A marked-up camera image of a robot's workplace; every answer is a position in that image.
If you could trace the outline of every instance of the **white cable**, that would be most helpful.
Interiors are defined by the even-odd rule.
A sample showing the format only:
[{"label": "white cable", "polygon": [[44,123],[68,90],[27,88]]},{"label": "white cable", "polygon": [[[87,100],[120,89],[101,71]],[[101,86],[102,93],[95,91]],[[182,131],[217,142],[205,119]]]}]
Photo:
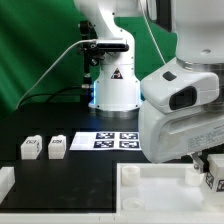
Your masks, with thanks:
[{"label": "white cable", "polygon": [[152,38],[152,41],[153,41],[153,43],[154,43],[154,45],[155,45],[155,47],[156,47],[156,50],[157,50],[157,52],[158,52],[158,54],[159,54],[159,56],[160,56],[160,58],[161,58],[163,64],[165,65],[165,64],[166,64],[166,61],[164,60],[164,57],[163,57],[163,55],[162,55],[162,53],[161,53],[161,51],[160,51],[160,49],[159,49],[159,46],[158,46],[158,44],[157,44],[157,42],[156,42],[156,39],[155,39],[155,37],[154,37],[154,35],[153,35],[153,33],[152,33],[152,30],[151,30],[151,28],[150,28],[150,26],[149,26],[149,23],[148,23],[148,20],[147,20],[147,18],[146,18],[145,11],[144,11],[144,8],[143,8],[143,6],[142,6],[141,0],[139,0],[139,4],[140,4],[140,6],[141,6],[142,13],[143,13],[143,17],[144,17],[146,26],[147,26],[147,28],[148,28],[149,34],[150,34],[150,36],[151,36],[151,38]]},{"label": "white cable", "polygon": [[40,79],[21,97],[19,102],[17,103],[16,109],[19,108],[19,105],[21,101],[46,77],[46,75],[61,61],[61,59],[70,51],[72,50],[75,46],[82,44],[82,43],[90,43],[96,41],[95,39],[93,40],[82,40],[78,41],[74,44],[72,44],[67,50],[64,51],[64,53],[51,65],[51,67],[40,77]]}]

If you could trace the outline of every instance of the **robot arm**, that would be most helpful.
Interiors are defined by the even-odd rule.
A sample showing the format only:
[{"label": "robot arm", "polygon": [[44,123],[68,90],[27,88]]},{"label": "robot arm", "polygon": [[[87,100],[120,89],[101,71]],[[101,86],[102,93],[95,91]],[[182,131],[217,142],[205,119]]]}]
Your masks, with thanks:
[{"label": "robot arm", "polygon": [[100,75],[94,83],[90,111],[105,117],[137,115],[141,99],[140,82],[135,77],[135,41],[130,33],[115,24],[114,19],[117,16],[140,16],[139,1],[74,2],[96,31],[98,39],[95,47],[105,53],[100,60]]},{"label": "robot arm", "polygon": [[223,144],[224,2],[149,2],[156,3],[155,22],[163,28],[161,4],[170,3],[166,27],[178,37],[177,58],[141,83],[141,147],[161,163]]}]

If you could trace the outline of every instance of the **black table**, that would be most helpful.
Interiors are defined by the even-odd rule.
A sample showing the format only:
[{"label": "black table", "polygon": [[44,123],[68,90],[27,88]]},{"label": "black table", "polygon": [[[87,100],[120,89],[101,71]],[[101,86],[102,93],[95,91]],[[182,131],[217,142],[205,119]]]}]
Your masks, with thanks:
[{"label": "black table", "polygon": [[[7,213],[116,212],[117,163],[148,163],[141,151],[70,151],[77,131],[137,131],[137,117],[110,119],[79,103],[27,104],[0,124],[0,165],[15,167],[16,183],[0,205]],[[52,136],[67,136],[63,160],[48,159]],[[21,160],[26,137],[41,135],[37,160]]]}]

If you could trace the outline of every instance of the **small white box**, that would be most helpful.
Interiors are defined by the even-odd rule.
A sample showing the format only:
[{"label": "small white box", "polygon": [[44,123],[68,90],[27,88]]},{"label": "small white box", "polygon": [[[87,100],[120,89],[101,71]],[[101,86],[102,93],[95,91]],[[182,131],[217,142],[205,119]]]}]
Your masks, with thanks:
[{"label": "small white box", "polygon": [[42,137],[28,137],[21,145],[22,160],[35,160],[42,150]]},{"label": "small white box", "polygon": [[52,137],[48,145],[49,159],[63,159],[66,151],[66,137],[63,135]]},{"label": "small white box", "polygon": [[0,204],[9,193],[15,183],[15,174],[13,167],[3,167],[0,170]]}]

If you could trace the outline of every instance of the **green backdrop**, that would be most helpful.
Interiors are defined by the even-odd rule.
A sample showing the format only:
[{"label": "green backdrop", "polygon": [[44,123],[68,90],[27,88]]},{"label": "green backdrop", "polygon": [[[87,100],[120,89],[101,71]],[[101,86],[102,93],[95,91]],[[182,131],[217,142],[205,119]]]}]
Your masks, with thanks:
[{"label": "green backdrop", "polygon": [[[0,119],[15,109],[21,96],[67,47],[80,40],[80,20],[85,17],[73,0],[0,0]],[[143,18],[117,18],[116,23],[135,37],[140,80],[162,65]],[[152,29],[169,61],[174,57],[176,35],[154,25]],[[92,75],[96,78],[98,69],[92,69]],[[73,50],[32,94],[79,85],[82,77],[82,57]]]}]

